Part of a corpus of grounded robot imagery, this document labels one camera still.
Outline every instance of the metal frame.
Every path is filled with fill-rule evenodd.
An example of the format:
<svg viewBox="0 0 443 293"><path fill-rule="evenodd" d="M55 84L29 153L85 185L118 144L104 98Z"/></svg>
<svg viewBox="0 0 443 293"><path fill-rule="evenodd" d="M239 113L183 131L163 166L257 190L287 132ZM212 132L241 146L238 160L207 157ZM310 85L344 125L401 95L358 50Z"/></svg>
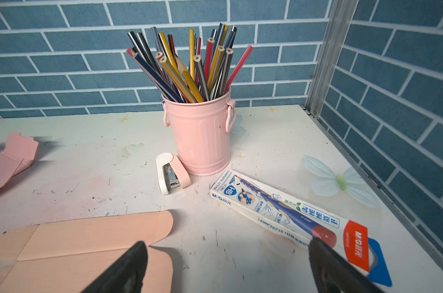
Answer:
<svg viewBox="0 0 443 293"><path fill-rule="evenodd" d="M357 4L358 0L335 0L331 9L318 65L305 104L306 109L316 120L322 111L335 65L339 59Z"/></svg>

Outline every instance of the yellow pencil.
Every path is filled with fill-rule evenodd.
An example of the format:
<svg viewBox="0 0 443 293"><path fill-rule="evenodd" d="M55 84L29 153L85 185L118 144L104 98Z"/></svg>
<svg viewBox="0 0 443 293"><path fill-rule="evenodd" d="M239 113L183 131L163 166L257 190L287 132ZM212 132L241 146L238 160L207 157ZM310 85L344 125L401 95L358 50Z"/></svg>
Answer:
<svg viewBox="0 0 443 293"><path fill-rule="evenodd" d="M189 30L189 70L192 79L195 79L195 67L194 67L194 30Z"/></svg>
<svg viewBox="0 0 443 293"><path fill-rule="evenodd" d="M174 67L168 63L168 58L163 56L160 58L159 62L169 77L173 80L174 84L177 86L182 95L186 98L189 103L196 103L194 96L190 93L190 90L186 87L179 75L176 75Z"/></svg>

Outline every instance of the pink metal bucket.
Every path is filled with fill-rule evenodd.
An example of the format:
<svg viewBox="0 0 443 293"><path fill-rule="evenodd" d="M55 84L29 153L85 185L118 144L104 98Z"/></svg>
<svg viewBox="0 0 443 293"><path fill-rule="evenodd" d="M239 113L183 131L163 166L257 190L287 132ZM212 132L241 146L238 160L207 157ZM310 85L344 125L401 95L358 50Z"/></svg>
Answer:
<svg viewBox="0 0 443 293"><path fill-rule="evenodd" d="M210 176L228 166L229 132L236 120L236 102L230 96L231 88L224 96L203 103L184 104L164 99L164 125L172 126L177 155L189 174Z"/></svg>

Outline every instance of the table surface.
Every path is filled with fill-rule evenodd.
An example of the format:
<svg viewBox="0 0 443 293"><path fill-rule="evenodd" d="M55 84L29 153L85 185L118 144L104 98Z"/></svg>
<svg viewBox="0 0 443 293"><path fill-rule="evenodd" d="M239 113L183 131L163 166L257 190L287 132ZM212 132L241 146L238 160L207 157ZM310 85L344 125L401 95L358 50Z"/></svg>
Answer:
<svg viewBox="0 0 443 293"><path fill-rule="evenodd" d="M304 155L335 173L350 164L299 106L237 113L242 119L231 133L228 167L367 226L393 281L391 288L381 286L385 292L443 292L442 270L381 201L373 209L342 191L313 195ZM46 222L168 209L173 230L153 246L172 258L172 292L316 292L306 249L208 196L219 174L191 176L189 187L160 194L155 158L176 153L162 117L146 112L0 120L0 144L10 132L40 142L33 166L0 190L0 235Z"/></svg>

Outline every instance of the colored pencil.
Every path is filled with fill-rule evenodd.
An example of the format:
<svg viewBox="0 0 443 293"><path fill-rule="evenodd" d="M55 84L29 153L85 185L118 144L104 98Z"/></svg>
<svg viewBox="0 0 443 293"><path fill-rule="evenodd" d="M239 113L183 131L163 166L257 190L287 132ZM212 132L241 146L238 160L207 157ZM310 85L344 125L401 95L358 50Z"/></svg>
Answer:
<svg viewBox="0 0 443 293"><path fill-rule="evenodd" d="M228 91L228 88L235 79L236 74L238 74L239 70L241 70L241 67L244 65L244 62L246 62L246 59L248 59L249 54L251 52L252 52L252 46L249 45L244 54L242 55L241 60L239 60L238 65L236 65L236 68L234 69L233 73L231 73L231 76L229 77L228 82L226 83L225 92Z"/></svg>

